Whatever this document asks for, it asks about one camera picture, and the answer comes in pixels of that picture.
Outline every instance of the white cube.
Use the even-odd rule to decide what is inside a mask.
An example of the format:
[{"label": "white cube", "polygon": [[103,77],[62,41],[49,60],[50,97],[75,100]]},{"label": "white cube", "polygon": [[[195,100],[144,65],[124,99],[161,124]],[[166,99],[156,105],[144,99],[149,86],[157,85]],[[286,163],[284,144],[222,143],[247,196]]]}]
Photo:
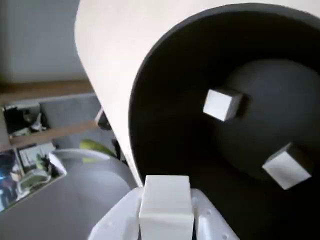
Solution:
[{"label": "white cube", "polygon": [[312,162],[292,143],[270,156],[262,168],[287,190],[311,177]]},{"label": "white cube", "polygon": [[189,177],[146,176],[139,221],[142,240],[191,240],[194,214]]},{"label": "white cube", "polygon": [[230,89],[209,90],[203,112],[221,121],[236,116],[242,94]]}]

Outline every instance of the wall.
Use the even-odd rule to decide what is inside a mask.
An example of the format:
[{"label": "wall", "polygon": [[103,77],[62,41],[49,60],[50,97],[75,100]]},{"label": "wall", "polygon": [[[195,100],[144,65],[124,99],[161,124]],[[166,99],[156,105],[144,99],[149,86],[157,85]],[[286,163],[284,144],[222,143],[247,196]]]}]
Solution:
[{"label": "wall", "polygon": [[75,48],[79,0],[1,0],[2,82],[83,79]]}]

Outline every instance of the white table surface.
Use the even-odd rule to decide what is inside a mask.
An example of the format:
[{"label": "white table surface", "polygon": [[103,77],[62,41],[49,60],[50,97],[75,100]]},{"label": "white table surface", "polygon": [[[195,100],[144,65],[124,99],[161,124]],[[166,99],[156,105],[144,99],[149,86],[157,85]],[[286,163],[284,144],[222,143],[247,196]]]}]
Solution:
[{"label": "white table surface", "polygon": [[320,16],[318,0],[82,0],[76,48],[132,174],[142,180],[130,146],[132,86],[145,56],[173,26],[204,10],[236,3],[268,3]]}]

